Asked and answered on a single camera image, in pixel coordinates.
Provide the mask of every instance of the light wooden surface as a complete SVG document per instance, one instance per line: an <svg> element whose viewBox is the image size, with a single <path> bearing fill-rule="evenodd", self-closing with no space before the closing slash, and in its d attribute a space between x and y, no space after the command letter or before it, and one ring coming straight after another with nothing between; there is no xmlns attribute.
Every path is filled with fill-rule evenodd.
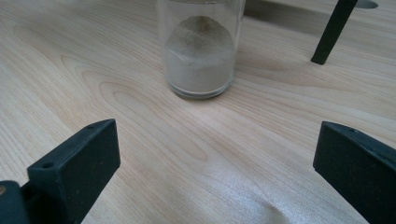
<svg viewBox="0 0 396 224"><path fill-rule="evenodd" d="M0 179L115 118L121 168L83 223L365 223L313 167L320 123L396 147L396 3L355 9L309 62L334 0L247 0L232 86L165 83L154 0L0 0Z"/></svg>

